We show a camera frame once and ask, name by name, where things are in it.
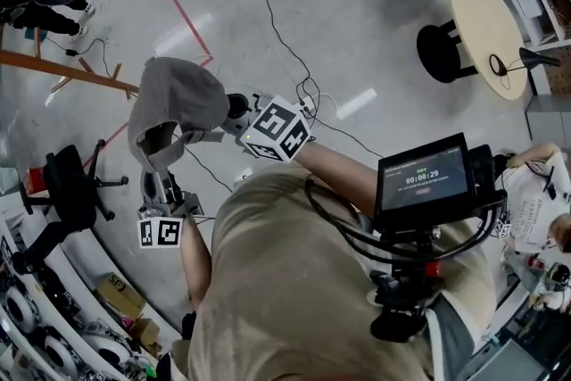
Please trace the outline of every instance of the screen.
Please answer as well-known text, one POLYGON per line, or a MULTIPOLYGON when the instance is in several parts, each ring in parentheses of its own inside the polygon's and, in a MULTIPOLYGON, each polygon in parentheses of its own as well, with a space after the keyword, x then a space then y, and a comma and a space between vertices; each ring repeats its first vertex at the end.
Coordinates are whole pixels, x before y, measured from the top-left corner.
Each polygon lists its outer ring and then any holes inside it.
POLYGON ((431 202, 468 191, 459 146, 385 169, 383 210, 431 202))

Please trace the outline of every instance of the person wearing beige shirt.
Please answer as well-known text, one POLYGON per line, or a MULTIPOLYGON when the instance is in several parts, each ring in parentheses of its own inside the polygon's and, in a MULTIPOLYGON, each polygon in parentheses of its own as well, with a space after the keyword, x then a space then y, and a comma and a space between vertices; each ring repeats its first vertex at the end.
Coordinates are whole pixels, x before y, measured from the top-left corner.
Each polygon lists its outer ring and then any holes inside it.
MULTIPOLYGON (((372 219, 376 171, 316 143, 295 160, 254 173, 223 203, 212 255, 193 219, 185 220, 181 256, 196 320, 190 341, 173 345, 176 366, 193 381, 433 378, 426 333, 405 344, 371 335, 379 309, 366 298, 374 285, 362 259, 303 192, 313 174, 372 219)), ((360 227, 330 196, 316 190, 315 197, 360 227)), ((441 229, 437 249, 473 235, 463 221, 441 229)), ((444 262, 441 272, 479 338, 496 303, 482 251, 444 262)))

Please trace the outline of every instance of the desk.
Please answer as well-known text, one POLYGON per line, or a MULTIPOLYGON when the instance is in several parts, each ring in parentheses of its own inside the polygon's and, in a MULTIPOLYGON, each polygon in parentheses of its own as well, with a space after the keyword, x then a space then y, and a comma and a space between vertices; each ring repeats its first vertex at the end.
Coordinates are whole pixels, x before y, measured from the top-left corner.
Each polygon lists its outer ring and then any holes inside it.
POLYGON ((451 0, 451 4, 456 29, 478 73, 503 98, 519 98, 524 93, 527 69, 511 71, 500 79, 489 63, 490 54, 497 54, 509 67, 519 59, 519 48, 524 46, 508 6, 503 0, 451 0))
POLYGON ((428 73, 442 83, 479 73, 492 90, 508 100, 519 98, 527 82, 527 69, 498 77, 490 67, 496 54, 506 65, 520 67, 519 48, 524 41, 516 20, 503 0, 451 0, 453 21, 440 27, 425 26, 418 33, 417 49, 428 73), (449 36, 453 30, 456 37, 449 36), (460 68, 456 45, 462 43, 474 64, 460 68))

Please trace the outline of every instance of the red box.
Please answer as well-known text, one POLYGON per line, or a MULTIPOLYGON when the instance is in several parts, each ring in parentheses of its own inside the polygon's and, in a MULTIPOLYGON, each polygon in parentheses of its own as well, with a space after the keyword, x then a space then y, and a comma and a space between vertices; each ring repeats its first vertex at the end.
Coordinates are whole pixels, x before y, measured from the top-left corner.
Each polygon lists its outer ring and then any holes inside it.
POLYGON ((47 189, 46 182, 44 181, 44 171, 41 167, 28 169, 23 183, 26 194, 28 195, 37 194, 47 189))

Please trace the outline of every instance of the beige t-shirt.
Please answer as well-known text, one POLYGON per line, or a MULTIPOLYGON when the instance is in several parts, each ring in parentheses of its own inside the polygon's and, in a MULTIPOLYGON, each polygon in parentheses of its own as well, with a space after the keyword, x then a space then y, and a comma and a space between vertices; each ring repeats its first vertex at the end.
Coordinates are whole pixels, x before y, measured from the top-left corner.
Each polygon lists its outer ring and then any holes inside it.
MULTIPOLYGON (((178 367, 194 381, 271 381, 288 374, 428 379, 425 338, 394 344, 370 334, 379 315, 366 300, 374 286, 352 248, 310 206, 303 192, 308 175, 299 166, 270 167, 222 205, 211 286, 190 349, 187 342, 173 346, 178 367)), ((350 221, 338 203, 315 195, 350 221)), ((457 229, 445 244, 471 234, 466 225, 457 229)), ((495 306, 484 255, 475 249, 445 270, 448 289, 483 332, 495 306)))

